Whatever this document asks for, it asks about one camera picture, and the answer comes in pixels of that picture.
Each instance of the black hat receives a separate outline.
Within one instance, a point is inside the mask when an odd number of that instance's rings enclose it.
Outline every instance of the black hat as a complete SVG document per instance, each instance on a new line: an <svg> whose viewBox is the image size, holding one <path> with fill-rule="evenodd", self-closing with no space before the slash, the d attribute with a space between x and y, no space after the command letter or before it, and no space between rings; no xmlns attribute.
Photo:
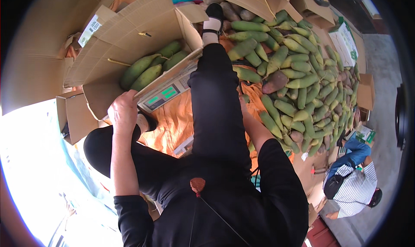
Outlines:
<svg viewBox="0 0 415 247"><path fill-rule="evenodd" d="M376 207L379 202L381 202L382 199L382 191L380 188L376 188L375 193L373 193L372 199L370 203L368 204L369 207L373 208Z"/></svg>

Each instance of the white box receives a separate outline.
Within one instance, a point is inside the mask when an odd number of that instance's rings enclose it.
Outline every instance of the white box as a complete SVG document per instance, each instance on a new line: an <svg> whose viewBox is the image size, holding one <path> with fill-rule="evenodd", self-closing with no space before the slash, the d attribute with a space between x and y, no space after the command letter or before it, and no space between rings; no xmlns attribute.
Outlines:
<svg viewBox="0 0 415 247"><path fill-rule="evenodd" d="M343 65L345 67L354 67L359 56L356 43L349 25L344 21L343 17L339 17L339 25L339 27L336 26L329 32L330 38L335 45L336 51L340 54Z"/></svg>

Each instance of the concrete floor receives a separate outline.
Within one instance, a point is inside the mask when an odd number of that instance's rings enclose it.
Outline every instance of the concrete floor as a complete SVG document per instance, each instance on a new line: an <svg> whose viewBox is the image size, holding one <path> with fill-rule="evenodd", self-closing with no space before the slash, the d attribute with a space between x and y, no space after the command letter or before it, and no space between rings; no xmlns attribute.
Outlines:
<svg viewBox="0 0 415 247"><path fill-rule="evenodd" d="M374 110L367 127L376 131L371 156L383 197L375 208L366 207L355 216L337 220L325 218L327 213L338 210L337 204L329 201L324 206L320 216L342 247L362 246L381 223L394 193L401 162L401 151L396 147L394 123L396 88L402 83L396 49L389 35L364 34L363 39L366 73L373 75L376 94Z"/></svg>

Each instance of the black shirt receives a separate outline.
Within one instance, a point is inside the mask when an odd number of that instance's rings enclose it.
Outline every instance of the black shirt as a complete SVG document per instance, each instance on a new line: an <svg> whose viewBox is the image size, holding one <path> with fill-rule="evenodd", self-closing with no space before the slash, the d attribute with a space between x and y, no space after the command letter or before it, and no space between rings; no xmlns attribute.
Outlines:
<svg viewBox="0 0 415 247"><path fill-rule="evenodd" d="M308 229L308 203L288 157L275 139L258 157L258 192L252 182L216 161L194 162L163 184L163 213L152 221L140 196L115 196L124 246L301 246ZM201 197L190 179L206 185Z"/></svg>

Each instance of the man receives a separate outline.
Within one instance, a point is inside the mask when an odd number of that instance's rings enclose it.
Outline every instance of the man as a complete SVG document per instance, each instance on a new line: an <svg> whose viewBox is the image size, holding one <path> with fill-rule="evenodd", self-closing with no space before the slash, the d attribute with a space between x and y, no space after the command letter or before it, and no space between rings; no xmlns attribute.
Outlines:
<svg viewBox="0 0 415 247"><path fill-rule="evenodd" d="M176 159L136 142L157 122L142 111L137 114L137 92L130 90L109 108L112 126L87 136L87 160L113 181L125 246L299 247L308 229L303 187L281 145L238 99L239 79L218 43L221 6L211 4L206 13L203 57L188 82L192 154ZM245 131L259 153L261 192L249 180ZM195 178L205 181L204 187L193 185L197 194L190 187ZM156 221L139 191L162 205Z"/></svg>
<svg viewBox="0 0 415 247"><path fill-rule="evenodd" d="M326 215L330 219L353 216L366 206L373 208L382 198L381 189L376 188L378 180L370 157L371 148L355 138L343 140L342 145L352 152L333 163L323 183L326 197L340 207L339 211ZM359 164L363 172L356 169Z"/></svg>

